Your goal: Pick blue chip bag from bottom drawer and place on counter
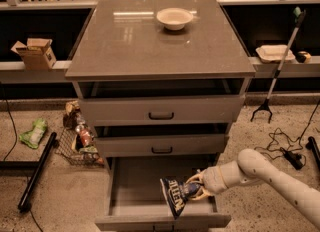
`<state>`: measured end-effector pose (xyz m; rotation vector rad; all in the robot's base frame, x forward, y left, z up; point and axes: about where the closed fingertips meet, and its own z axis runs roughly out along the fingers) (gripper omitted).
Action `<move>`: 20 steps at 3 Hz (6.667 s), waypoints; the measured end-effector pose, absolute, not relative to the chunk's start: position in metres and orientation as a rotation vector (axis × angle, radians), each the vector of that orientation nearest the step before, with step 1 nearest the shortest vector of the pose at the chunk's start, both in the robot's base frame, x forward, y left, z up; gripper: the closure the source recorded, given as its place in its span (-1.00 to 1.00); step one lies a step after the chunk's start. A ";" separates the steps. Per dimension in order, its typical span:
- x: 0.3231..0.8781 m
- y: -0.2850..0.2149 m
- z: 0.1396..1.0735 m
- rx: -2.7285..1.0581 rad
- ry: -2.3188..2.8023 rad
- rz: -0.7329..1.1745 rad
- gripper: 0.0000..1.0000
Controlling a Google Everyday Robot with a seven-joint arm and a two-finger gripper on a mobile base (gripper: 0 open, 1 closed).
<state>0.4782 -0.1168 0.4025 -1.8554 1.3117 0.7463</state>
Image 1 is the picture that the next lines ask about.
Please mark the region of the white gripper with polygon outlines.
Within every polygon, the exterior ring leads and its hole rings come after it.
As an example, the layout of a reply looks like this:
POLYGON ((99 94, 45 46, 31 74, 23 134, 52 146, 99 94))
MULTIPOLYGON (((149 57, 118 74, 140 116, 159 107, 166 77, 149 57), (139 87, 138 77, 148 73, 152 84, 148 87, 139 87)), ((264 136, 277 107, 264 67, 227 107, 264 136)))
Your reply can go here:
POLYGON ((218 166, 209 167, 201 173, 191 176, 187 180, 187 183, 203 183, 203 187, 189 197, 189 199, 193 201, 199 201, 227 190, 227 186, 218 166))

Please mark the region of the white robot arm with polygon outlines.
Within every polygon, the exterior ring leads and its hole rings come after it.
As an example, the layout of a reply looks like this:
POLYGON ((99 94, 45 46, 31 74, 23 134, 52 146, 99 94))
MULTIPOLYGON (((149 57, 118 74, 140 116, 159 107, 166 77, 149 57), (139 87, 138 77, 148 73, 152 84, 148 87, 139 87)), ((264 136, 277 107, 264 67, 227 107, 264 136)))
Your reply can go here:
POLYGON ((188 183, 199 183, 202 192, 195 200, 220 194, 231 187, 263 181, 277 191, 307 220, 320 229, 320 192, 277 169, 262 154, 243 149, 235 161, 208 167, 190 177, 188 183))

